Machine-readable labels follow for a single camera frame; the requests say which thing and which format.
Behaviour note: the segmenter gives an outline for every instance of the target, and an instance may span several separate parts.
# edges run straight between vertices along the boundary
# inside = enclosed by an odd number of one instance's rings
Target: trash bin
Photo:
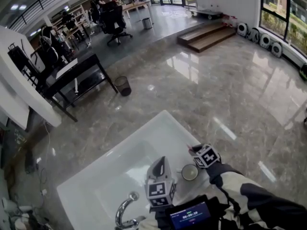
[[[115,79],[114,85],[122,96],[128,96],[131,94],[131,87],[128,79],[125,76],[121,76]]]
[[[150,18],[142,19],[144,29],[150,29],[153,27],[152,20]]]

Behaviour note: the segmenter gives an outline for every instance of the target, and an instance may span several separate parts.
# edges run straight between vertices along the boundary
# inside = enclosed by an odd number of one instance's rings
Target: screen
[[[206,220],[211,217],[209,209],[205,202],[185,210],[170,214],[171,220],[176,230],[192,226],[195,223]]]

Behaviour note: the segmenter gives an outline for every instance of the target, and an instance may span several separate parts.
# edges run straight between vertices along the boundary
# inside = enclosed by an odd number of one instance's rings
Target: robotic hand
[[[201,144],[190,147],[189,154],[201,169],[208,169],[215,162],[221,162],[221,156],[210,144]]]
[[[176,186],[166,157],[161,157],[149,167],[145,191],[151,211],[161,211],[172,205]]]
[[[189,154],[201,169],[207,169],[215,162],[221,161],[218,152],[207,144],[189,147]],[[163,211],[172,206],[176,185],[166,157],[161,157],[149,167],[145,191],[151,211]]]

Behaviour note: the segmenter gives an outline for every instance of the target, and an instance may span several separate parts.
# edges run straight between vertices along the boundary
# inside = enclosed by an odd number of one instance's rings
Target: black table
[[[97,65],[100,69],[100,71],[96,71],[95,76],[94,76],[94,80],[91,80],[90,86],[88,85],[88,82],[86,82],[86,80],[88,78],[86,78],[85,80],[83,80],[82,82],[80,82],[80,85],[78,87],[79,89],[79,93],[78,95],[75,95],[75,97],[72,100],[69,100],[67,96],[65,96],[60,90],[62,88],[64,88],[67,84],[69,84],[71,81],[73,81],[75,78],[77,78],[78,76],[80,76],[82,73],[84,73],[85,71],[87,71],[88,69],[90,69],[91,67]],[[47,89],[45,89],[43,91],[43,96],[47,99],[49,99],[50,101],[52,101],[54,103],[55,106],[57,106],[62,112],[64,112],[68,117],[70,117],[73,121],[77,122],[78,120],[71,115],[66,108],[68,106],[72,106],[75,107],[75,105],[73,104],[75,101],[77,101],[79,98],[81,98],[84,94],[86,94],[87,92],[89,92],[92,88],[94,88],[95,86],[97,86],[98,84],[102,83],[103,81],[107,80],[109,82],[109,84],[111,85],[111,87],[114,89],[115,93],[118,93],[117,89],[115,88],[114,84],[112,83],[112,80],[110,79],[110,77],[108,76],[108,74],[106,73],[106,71],[104,70],[104,68],[101,66],[99,59],[97,57],[97,55],[91,55],[89,58],[87,58],[86,60],[84,60],[81,63],[78,63],[77,65],[73,66],[71,69],[69,69],[68,71],[66,71],[63,75],[61,75],[55,83],[53,83],[51,86],[49,86]],[[66,102],[67,104],[64,104],[64,106],[61,106],[54,98],[53,96],[59,93],[63,99],[64,102]]]

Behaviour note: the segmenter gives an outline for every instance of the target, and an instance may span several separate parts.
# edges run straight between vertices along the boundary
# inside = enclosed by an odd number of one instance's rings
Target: white sink
[[[199,142],[167,111],[162,111],[147,124],[85,169],[57,187],[60,200],[75,230],[112,230],[120,204],[132,191],[140,198],[132,202],[123,221],[149,214],[144,182],[147,169],[158,158],[166,156],[177,192],[173,203],[195,196],[197,188],[208,183],[202,172],[193,182],[186,182],[176,169],[194,163],[187,145]]]

